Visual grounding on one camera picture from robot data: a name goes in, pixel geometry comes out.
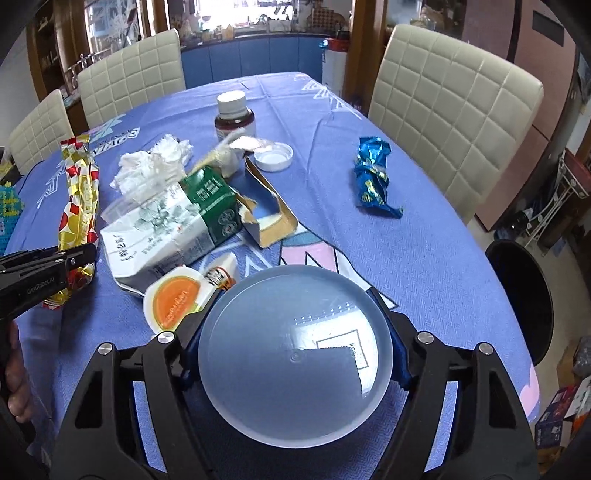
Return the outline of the person's left hand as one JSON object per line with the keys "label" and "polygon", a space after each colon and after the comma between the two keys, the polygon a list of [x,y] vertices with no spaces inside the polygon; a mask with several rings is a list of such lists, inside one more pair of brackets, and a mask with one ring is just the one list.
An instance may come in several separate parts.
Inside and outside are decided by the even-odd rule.
{"label": "person's left hand", "polygon": [[9,390],[8,409],[18,423],[24,424],[33,415],[33,400],[29,376],[24,365],[19,330],[15,322],[10,323],[10,356],[5,369]]}

